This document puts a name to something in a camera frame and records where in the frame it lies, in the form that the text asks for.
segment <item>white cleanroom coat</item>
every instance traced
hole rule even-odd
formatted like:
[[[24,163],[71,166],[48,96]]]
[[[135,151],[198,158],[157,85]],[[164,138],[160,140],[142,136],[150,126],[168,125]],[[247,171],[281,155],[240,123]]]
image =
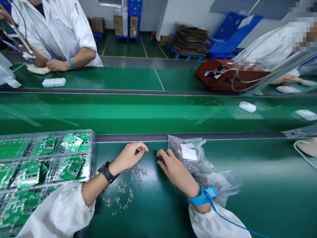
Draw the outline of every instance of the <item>white cleanroom coat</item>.
[[[21,11],[12,5],[12,18],[19,25],[19,31],[46,59],[66,61],[79,53],[83,47],[97,52],[96,42],[88,20],[78,0],[42,0],[45,17],[28,0],[14,0]],[[103,67],[101,59],[96,58],[87,66]]]
[[[76,231],[88,226],[93,217],[95,203],[87,207],[82,186],[82,183],[75,182],[56,189],[36,208],[17,238],[73,237]],[[215,206],[223,217],[244,227],[232,212],[217,204]],[[251,238],[248,231],[227,222],[212,209],[208,213],[200,214],[190,205],[189,215],[198,238]]]

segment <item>person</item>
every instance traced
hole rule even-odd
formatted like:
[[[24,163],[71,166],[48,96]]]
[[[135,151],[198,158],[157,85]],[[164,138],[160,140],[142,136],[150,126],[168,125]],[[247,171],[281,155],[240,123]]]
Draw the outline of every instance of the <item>person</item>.
[[[11,14],[0,5],[0,19],[17,23],[34,51],[35,66],[52,71],[103,67],[78,0],[14,0]]]
[[[306,22],[295,22],[292,26],[288,24],[274,29],[256,39],[250,46],[241,51],[233,60],[250,62],[261,62],[267,69],[284,62],[299,47],[305,47],[313,42],[317,33],[317,22],[314,18],[306,18]],[[286,82],[300,82],[303,79],[303,71],[299,68],[293,69],[287,74],[273,81],[272,85],[279,85]]]
[[[94,214],[95,201],[109,183],[106,179],[109,179],[109,173],[115,177],[131,168],[148,151],[148,147],[142,142],[127,144],[120,155],[108,165],[107,173],[103,170],[86,183],[74,182],[60,186],[36,208],[17,237],[72,237],[76,231],[89,225]],[[159,166],[174,185],[189,198],[200,195],[199,184],[170,149],[166,152],[159,150],[157,157],[159,156],[164,159],[164,162],[158,161]],[[223,217],[245,227],[233,213],[217,204],[215,206]],[[251,238],[248,231],[220,218],[209,203],[201,206],[190,204],[189,215],[198,238]]]

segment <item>black smartwatch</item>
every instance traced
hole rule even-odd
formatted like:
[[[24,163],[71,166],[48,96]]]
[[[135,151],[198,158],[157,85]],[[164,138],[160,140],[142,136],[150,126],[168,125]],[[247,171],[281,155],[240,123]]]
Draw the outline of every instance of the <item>black smartwatch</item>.
[[[98,169],[98,172],[102,173],[105,176],[105,178],[108,180],[109,183],[112,183],[113,180],[115,180],[119,174],[117,176],[113,177],[113,175],[110,173],[110,171],[108,169],[109,164],[110,164],[109,161],[104,163],[103,166],[101,166],[100,169]]]

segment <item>red-brown machine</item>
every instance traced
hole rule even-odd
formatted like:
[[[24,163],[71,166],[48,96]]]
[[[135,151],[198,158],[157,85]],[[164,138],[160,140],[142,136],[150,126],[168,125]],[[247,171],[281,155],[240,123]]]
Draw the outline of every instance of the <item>red-brown machine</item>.
[[[195,74],[211,91],[240,91],[270,73],[259,65],[242,65],[237,76],[239,65],[233,63],[230,59],[210,60],[202,63]]]

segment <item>blue wrist strap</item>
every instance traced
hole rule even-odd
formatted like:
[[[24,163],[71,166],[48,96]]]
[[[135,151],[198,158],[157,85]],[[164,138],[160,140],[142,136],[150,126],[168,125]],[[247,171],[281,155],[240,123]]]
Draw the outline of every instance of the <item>blue wrist strap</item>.
[[[70,59],[71,59],[71,58],[68,59],[68,63],[70,64],[70,66],[71,66],[73,69],[76,69],[76,67],[72,64],[72,62],[70,61]]]
[[[195,206],[201,206],[204,204],[209,203],[210,201],[206,197],[205,193],[208,193],[212,198],[218,196],[218,193],[215,189],[215,187],[210,187],[207,189],[204,189],[204,186],[200,186],[200,195],[194,198],[188,198],[188,200]]]

